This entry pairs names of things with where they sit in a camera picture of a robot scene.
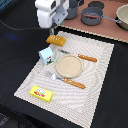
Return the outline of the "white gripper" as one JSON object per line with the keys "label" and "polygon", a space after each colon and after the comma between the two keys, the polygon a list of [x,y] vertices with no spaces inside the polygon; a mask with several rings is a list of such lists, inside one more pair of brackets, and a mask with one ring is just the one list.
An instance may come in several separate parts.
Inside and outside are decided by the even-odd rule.
{"label": "white gripper", "polygon": [[35,7],[39,26],[50,29],[58,26],[67,17],[69,0],[36,0]]}

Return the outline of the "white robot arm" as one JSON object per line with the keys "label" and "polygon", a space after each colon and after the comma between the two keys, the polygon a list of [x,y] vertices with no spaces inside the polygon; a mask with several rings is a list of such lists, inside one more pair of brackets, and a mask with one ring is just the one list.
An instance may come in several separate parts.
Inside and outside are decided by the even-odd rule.
{"label": "white robot arm", "polygon": [[39,26],[50,29],[58,26],[68,15],[69,0],[36,0]]}

